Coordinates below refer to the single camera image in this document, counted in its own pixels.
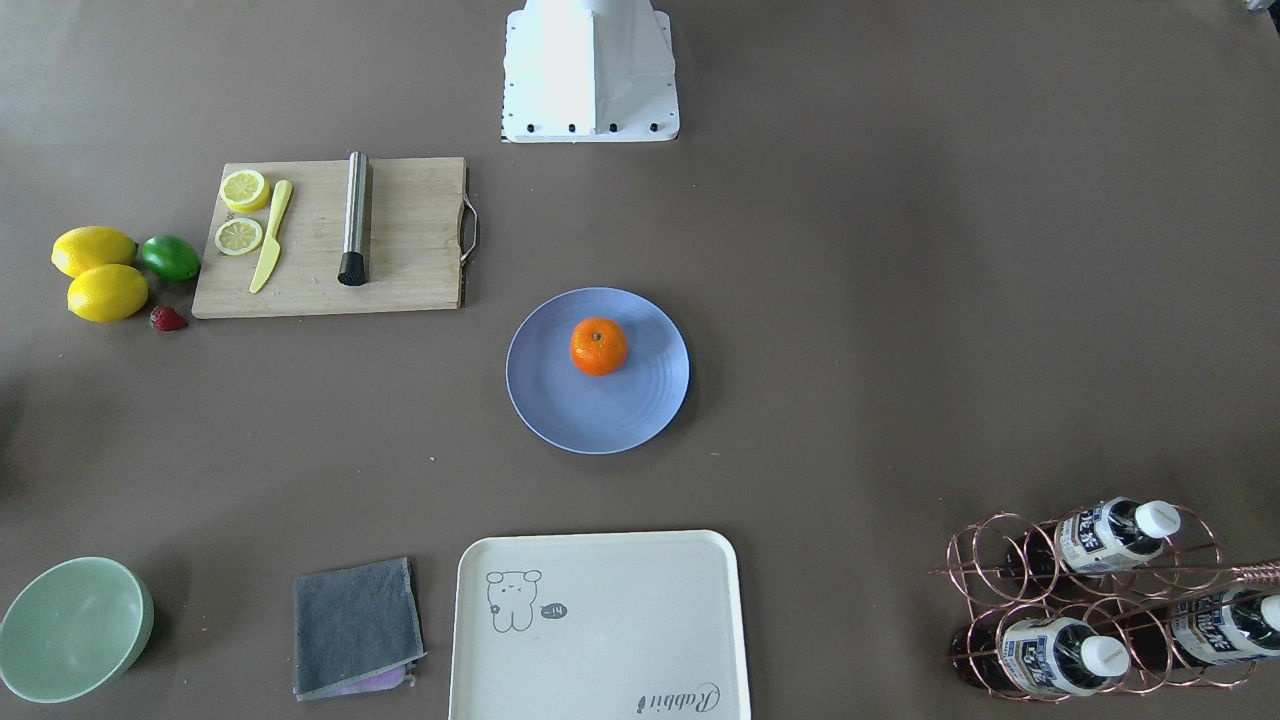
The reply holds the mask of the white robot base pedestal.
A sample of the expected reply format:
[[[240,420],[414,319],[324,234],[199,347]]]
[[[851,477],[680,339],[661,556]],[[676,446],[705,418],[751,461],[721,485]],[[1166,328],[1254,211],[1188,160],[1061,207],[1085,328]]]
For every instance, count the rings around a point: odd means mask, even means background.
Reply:
[[[506,142],[678,137],[671,18],[649,1],[527,1],[506,18],[503,68]]]

